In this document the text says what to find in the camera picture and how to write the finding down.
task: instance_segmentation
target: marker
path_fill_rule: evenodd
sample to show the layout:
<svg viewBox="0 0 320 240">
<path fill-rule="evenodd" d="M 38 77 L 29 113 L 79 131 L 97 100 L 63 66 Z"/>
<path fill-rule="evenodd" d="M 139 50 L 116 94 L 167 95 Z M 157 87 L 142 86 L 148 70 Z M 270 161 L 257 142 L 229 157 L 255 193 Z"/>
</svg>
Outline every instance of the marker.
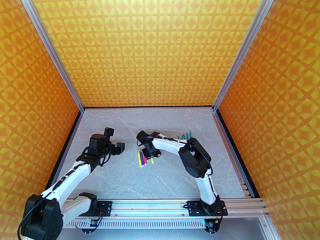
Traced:
<svg viewBox="0 0 320 240">
<path fill-rule="evenodd" d="M 140 159 L 141 159 L 142 166 L 144 166 L 144 158 L 143 158 L 142 150 L 140 150 Z"/>
<path fill-rule="evenodd" d="M 141 158 L 140 158 L 140 151 L 139 151 L 139 149 L 137 150 L 137 155 L 138 155 L 139 167 L 141 168 L 141 167 L 142 167 L 142 164 L 141 164 Z"/>
</svg>

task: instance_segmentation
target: geometric pattern wallpaper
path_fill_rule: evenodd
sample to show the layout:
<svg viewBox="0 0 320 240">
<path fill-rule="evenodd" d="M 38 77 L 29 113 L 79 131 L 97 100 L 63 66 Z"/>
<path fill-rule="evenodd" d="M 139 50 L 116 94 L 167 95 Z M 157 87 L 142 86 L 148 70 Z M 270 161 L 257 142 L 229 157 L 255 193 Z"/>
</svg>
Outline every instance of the geometric pattern wallpaper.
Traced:
<svg viewBox="0 0 320 240">
<path fill-rule="evenodd" d="M 275 0 L 219 110 L 284 240 L 320 239 L 320 0 Z"/>
<path fill-rule="evenodd" d="M 82 103 L 212 105 L 261 0 L 33 0 Z"/>
<path fill-rule="evenodd" d="M 0 0 L 0 239 L 17 239 L 78 113 L 20 0 Z"/>
</svg>

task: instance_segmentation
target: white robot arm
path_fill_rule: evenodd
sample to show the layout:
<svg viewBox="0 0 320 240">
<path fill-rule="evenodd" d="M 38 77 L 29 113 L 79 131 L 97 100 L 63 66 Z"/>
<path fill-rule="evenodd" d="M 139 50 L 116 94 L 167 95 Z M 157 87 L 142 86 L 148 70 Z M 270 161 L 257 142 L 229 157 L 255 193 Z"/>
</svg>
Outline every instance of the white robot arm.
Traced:
<svg viewBox="0 0 320 240">
<path fill-rule="evenodd" d="M 162 134 L 158 134 L 158 136 L 161 138 L 153 138 L 152 140 L 152 144 L 157 150 L 165 150 L 179 156 L 179 150 L 187 145 L 187 140 L 169 140 L 171 138 L 168 139 L 166 136 Z M 193 173 L 190 173 L 192 176 L 197 176 L 197 173 L 194 173 L 191 168 L 188 168 L 187 171 L 189 173 L 191 171 Z M 201 200 L 209 205 L 212 205 L 215 202 L 217 196 L 217 192 L 215 191 L 215 188 L 212 184 L 211 175 L 212 168 L 210 167 L 210 169 L 206 170 L 204 177 L 195 178 L 199 187 Z"/>
<path fill-rule="evenodd" d="M 40 195 L 33 194 L 25 203 L 24 217 L 18 227 L 18 239 L 55 240 L 64 223 L 69 223 L 81 214 L 96 216 L 97 196 L 83 192 L 72 202 L 64 204 L 77 185 L 97 166 L 103 166 L 111 155 L 119 155 L 125 149 L 124 143 L 111 144 L 112 128 L 105 128 L 104 134 L 91 136 L 89 146 L 76 162 L 55 184 Z"/>
<path fill-rule="evenodd" d="M 210 164 L 211 157 L 195 138 L 180 140 L 166 137 L 158 132 L 147 134 L 143 130 L 137 135 L 138 142 L 144 145 L 143 154 L 147 159 L 159 157 L 160 150 L 179 155 L 186 171 L 195 177 L 200 191 L 202 211 L 209 216 L 217 215 L 222 201 L 212 184 L 213 170 Z"/>
</svg>

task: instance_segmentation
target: cable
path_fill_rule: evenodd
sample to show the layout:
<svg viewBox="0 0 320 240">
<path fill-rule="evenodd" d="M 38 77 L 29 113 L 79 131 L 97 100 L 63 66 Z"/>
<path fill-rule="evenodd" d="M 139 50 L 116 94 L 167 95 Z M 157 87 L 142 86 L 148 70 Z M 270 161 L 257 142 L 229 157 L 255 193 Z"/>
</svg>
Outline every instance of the cable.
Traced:
<svg viewBox="0 0 320 240">
<path fill-rule="evenodd" d="M 95 227 L 95 229 L 94 230 L 96 230 L 98 227 L 99 227 L 99 225 L 100 225 L 100 223 L 101 223 L 101 221 L 102 221 L 102 218 L 103 218 L 103 211 L 100 209 L 100 215 L 99 215 L 99 218 L 100 218 L 100 221 L 99 221 L 99 223 L 96 225 L 96 227 Z"/>
<path fill-rule="evenodd" d="M 141 144 L 140 144 L 140 145 L 138 145 L 138 142 L 139 142 L 139 140 L 137 140 L 137 146 L 138 146 L 138 147 L 140 147 L 140 146 L 142 146 L 142 145 L 143 145 L 141 142 L 140 142 Z"/>
<path fill-rule="evenodd" d="M 183 205 L 183 208 L 184 209 L 189 209 L 189 208 L 193 208 L 196 212 L 199 212 L 199 213 L 202 213 L 202 211 L 198 210 L 197 208 L 191 206 L 191 205 L 188 205 L 188 204 L 185 204 Z"/>
<path fill-rule="evenodd" d="M 222 218 L 223 218 L 223 216 L 222 216 L 222 212 L 217 208 L 217 210 L 221 213 L 221 221 L 222 221 Z"/>
<path fill-rule="evenodd" d="M 109 157 L 107 159 L 107 161 L 104 161 L 106 159 L 106 157 L 103 158 L 103 161 L 99 163 L 99 165 L 102 167 L 105 163 L 107 163 L 109 161 L 111 157 L 111 145 L 110 145 L 110 150 L 109 150 Z"/>
<path fill-rule="evenodd" d="M 89 149 L 89 147 L 87 146 L 87 147 L 82 151 L 82 154 L 85 153 L 88 149 Z"/>
<path fill-rule="evenodd" d="M 19 240 L 22 240 L 21 237 L 20 237 L 20 229 L 21 229 L 21 226 L 22 226 L 22 223 L 23 221 L 28 217 L 28 215 L 36 208 L 38 207 L 52 192 L 50 192 L 49 194 L 47 194 L 45 197 L 43 197 L 38 203 L 36 203 L 35 206 L 33 206 L 31 208 L 31 210 L 23 217 L 22 221 L 20 222 L 19 226 L 18 226 L 18 232 L 17 232 L 17 235 L 18 235 L 18 239 Z"/>
<path fill-rule="evenodd" d="M 162 138 L 163 138 L 163 139 L 165 139 L 165 140 L 174 141 L 174 142 L 179 142 L 179 141 L 177 141 L 177 140 L 174 139 L 174 138 L 161 137 L 161 136 L 159 136 L 159 135 L 155 136 L 155 138 L 158 138 L 158 139 L 162 139 Z M 207 157 L 206 157 L 199 149 L 197 149 L 193 144 L 187 142 L 186 145 L 192 146 L 195 150 L 197 150 L 198 152 L 200 152 L 200 153 L 202 154 L 202 156 L 203 156 L 204 159 L 207 161 L 207 163 L 209 164 L 210 169 L 211 169 L 211 173 L 208 174 L 208 177 L 211 176 L 211 175 L 213 175 L 214 171 L 213 171 L 212 166 L 211 166 L 211 163 L 209 162 L 209 160 L 207 159 Z"/>
</svg>

